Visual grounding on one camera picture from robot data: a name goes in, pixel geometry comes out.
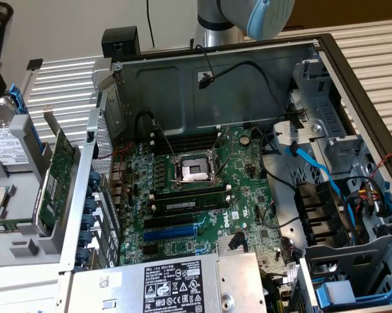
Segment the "motherboard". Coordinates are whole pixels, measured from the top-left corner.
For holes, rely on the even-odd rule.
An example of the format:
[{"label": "motherboard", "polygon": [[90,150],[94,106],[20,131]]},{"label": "motherboard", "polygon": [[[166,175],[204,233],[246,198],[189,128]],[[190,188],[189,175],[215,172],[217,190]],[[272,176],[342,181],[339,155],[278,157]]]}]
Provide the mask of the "motherboard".
[{"label": "motherboard", "polygon": [[265,213],[272,197],[258,138],[243,127],[216,137],[212,149],[174,155],[149,143],[119,148],[112,187],[123,227],[120,265],[226,253],[242,231],[260,267],[283,270],[279,231],[264,226],[278,222],[273,210]]}]

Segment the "screw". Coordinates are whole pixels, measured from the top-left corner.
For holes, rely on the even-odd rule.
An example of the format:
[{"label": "screw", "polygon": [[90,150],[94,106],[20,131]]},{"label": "screw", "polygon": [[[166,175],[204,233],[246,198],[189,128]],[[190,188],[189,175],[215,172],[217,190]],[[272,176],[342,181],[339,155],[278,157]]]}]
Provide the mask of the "screw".
[{"label": "screw", "polygon": [[310,129],[313,133],[317,134],[321,131],[322,127],[319,124],[313,124]]}]

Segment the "white wall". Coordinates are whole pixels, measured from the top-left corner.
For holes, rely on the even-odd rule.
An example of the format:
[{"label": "white wall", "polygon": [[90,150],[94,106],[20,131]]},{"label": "white wall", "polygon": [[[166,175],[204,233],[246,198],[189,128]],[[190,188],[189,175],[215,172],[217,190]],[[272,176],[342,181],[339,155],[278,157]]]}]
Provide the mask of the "white wall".
[{"label": "white wall", "polygon": [[[1,59],[8,87],[22,82],[30,59],[101,55],[107,28],[136,25],[141,50],[151,47],[145,0],[4,1],[14,9]],[[194,38],[196,0],[149,0],[149,10],[155,46],[180,46]]]}]

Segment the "red wire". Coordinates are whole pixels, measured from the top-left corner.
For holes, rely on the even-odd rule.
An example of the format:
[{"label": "red wire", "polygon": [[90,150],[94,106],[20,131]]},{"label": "red wire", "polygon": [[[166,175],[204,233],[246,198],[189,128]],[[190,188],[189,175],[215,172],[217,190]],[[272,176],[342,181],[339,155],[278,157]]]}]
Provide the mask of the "red wire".
[{"label": "red wire", "polygon": [[373,173],[371,174],[371,178],[374,177],[374,175],[376,174],[377,170],[383,165],[385,164],[390,158],[392,158],[392,152],[390,152],[388,155],[386,155],[376,166],[376,169],[373,171]]},{"label": "red wire", "polygon": [[128,151],[130,148],[132,147],[132,144],[129,143],[126,147],[124,147],[122,150],[120,151],[114,151],[112,153],[110,153],[109,155],[104,155],[104,156],[100,156],[98,159],[101,160],[102,158],[108,158],[111,157],[112,155],[116,155],[118,153],[125,153],[126,151]]}]

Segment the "yellow wire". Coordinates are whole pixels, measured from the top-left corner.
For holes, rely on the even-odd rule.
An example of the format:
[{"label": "yellow wire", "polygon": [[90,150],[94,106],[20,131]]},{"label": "yellow wire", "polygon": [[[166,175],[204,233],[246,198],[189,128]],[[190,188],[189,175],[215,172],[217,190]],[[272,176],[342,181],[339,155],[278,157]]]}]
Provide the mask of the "yellow wire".
[{"label": "yellow wire", "polygon": [[[366,191],[366,190],[364,190],[364,189],[361,189],[360,191],[358,191],[358,193],[359,193],[359,194],[366,194],[366,193],[367,193],[367,191]],[[378,192],[377,192],[377,191],[375,191],[375,190],[371,190],[371,193],[372,193],[372,194],[378,194]]]}]

